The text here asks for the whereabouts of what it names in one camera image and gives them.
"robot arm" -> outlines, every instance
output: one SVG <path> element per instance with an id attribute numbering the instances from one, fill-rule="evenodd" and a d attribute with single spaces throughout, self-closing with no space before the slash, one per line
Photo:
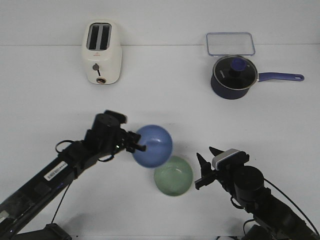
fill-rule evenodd
<path id="1" fill-rule="evenodd" d="M 126 116 L 105 111 L 95 117 L 84 140 L 74 141 L 56 159 L 0 204 L 0 240 L 12 239 L 65 187 L 100 158 L 126 149 L 145 151 L 140 135 L 120 128 Z"/>
<path id="2" fill-rule="evenodd" d="M 261 171 L 245 165 L 249 161 L 248 154 L 236 149 L 221 151 L 213 147 L 210 147 L 210 151 L 215 156 L 212 160 L 215 169 L 212 170 L 210 163 L 197 154 L 201 178 L 195 181 L 195 187 L 199 190 L 202 186 L 218 180 L 231 195 L 231 202 L 235 207 L 253 214 L 254 220 L 260 226 L 255 226 L 242 240 L 320 239 L 290 207 L 275 198 L 271 190 L 264 186 L 265 178 Z"/>

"white table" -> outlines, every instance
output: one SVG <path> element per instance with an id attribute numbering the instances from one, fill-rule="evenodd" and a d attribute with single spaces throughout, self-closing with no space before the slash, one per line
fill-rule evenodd
<path id="1" fill-rule="evenodd" d="M 200 177 L 197 152 L 208 161 L 209 146 L 247 152 L 249 164 L 320 226 L 320 46 L 255 48 L 250 59 L 260 73 L 303 74 L 305 81 L 257 83 L 243 98 L 226 100 L 211 89 L 216 59 L 204 46 L 124 46 L 119 81 L 95 85 L 82 68 L 80 46 L 0 46 L 0 201 L 56 157 L 57 142 L 83 139 L 95 115 L 110 109 L 128 116 L 122 126 L 128 131 L 148 124 L 166 128 L 173 154 L 190 163 L 194 180 Z M 49 223 L 60 198 L 22 232 Z M 55 222 L 86 240 L 242 235 L 252 216 L 229 199 L 217 182 L 166 196 L 152 169 L 121 152 L 74 181 Z"/>

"white label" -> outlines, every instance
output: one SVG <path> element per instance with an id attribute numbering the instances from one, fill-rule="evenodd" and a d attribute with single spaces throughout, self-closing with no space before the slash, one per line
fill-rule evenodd
<path id="1" fill-rule="evenodd" d="M 65 161 L 60 162 L 54 169 L 44 175 L 44 178 L 48 181 L 53 179 L 58 173 L 60 173 L 68 164 Z"/>

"blue handle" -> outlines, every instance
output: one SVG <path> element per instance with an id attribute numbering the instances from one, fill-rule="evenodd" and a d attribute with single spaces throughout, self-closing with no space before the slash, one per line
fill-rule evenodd
<path id="1" fill-rule="evenodd" d="M 259 82 L 270 79 L 290 80 L 290 81 L 303 81 L 305 77 L 301 74 L 281 73 L 281 72 L 263 72 L 259 73 Z"/>

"saucepan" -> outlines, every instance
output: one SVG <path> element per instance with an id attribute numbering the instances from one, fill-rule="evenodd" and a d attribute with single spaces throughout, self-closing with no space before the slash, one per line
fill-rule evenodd
<path id="1" fill-rule="evenodd" d="M 303 81 L 301 74 L 263 72 L 258 73 L 256 66 L 240 55 L 227 55 L 220 58 L 213 66 L 211 87 L 224 99 L 239 99 L 247 94 L 256 82 L 266 80 Z"/>

